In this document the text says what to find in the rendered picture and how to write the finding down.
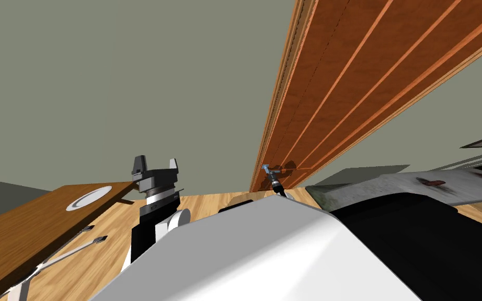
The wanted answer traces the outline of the white plate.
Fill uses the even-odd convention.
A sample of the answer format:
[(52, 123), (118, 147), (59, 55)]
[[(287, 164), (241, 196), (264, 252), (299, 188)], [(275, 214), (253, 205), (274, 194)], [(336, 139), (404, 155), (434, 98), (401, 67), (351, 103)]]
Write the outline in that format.
[(82, 207), (88, 206), (89, 204), (92, 204), (95, 201), (98, 201), (99, 199), (104, 197), (106, 194), (108, 194), (111, 191), (111, 189), (112, 189), (112, 186), (104, 186), (94, 191), (91, 191), (85, 195), (82, 195), (81, 197), (79, 197), (78, 199), (70, 203), (67, 206), (66, 211), (67, 212), (75, 211)]

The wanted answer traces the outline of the brown wooden door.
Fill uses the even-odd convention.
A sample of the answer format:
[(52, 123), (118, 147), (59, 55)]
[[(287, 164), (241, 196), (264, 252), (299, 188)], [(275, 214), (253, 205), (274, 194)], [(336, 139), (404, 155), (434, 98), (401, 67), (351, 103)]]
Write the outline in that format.
[(295, 0), (250, 192), (294, 188), (482, 56), (482, 0)]

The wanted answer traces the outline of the brown wooden table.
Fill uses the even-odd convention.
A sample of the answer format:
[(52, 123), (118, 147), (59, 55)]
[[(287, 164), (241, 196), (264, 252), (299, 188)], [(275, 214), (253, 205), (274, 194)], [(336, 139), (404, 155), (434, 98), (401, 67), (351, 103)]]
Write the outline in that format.
[(98, 200), (67, 210), (104, 186), (103, 182), (62, 186), (0, 215), (0, 295), (136, 188), (131, 181), (112, 182), (110, 191)]

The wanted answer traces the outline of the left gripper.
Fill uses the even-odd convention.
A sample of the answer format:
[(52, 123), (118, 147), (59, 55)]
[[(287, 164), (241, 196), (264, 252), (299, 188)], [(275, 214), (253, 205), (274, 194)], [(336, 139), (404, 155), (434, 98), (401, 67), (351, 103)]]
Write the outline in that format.
[(134, 158), (132, 180), (137, 184), (139, 193), (154, 189), (173, 189), (178, 181), (179, 168), (177, 160), (169, 160), (169, 168), (147, 170), (146, 156), (139, 155)]

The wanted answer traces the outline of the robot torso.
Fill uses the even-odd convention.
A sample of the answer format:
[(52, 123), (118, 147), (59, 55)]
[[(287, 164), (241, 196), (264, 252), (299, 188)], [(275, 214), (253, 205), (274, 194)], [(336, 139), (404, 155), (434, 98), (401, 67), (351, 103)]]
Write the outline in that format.
[(90, 301), (421, 301), (333, 215), (272, 195), (166, 233)]

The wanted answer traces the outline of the grey mottled furniture top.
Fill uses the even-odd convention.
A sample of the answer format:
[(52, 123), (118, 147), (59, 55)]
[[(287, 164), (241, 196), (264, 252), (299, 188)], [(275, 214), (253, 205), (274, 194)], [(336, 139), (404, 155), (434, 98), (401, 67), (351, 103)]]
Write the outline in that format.
[(350, 184), (307, 186), (325, 211), (395, 193), (422, 194), (450, 206), (482, 202), (482, 170), (466, 168), (380, 175)]

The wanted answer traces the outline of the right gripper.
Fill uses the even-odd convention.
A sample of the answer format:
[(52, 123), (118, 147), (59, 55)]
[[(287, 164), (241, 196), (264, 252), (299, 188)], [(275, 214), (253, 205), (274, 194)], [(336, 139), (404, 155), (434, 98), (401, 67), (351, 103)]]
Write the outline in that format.
[(263, 164), (262, 169), (264, 170), (264, 172), (267, 175), (267, 178), (269, 179), (271, 184), (278, 184), (279, 183), (279, 179), (278, 179), (277, 174), (280, 174), (282, 172), (281, 169), (272, 170), (272, 169), (269, 168), (268, 164)]

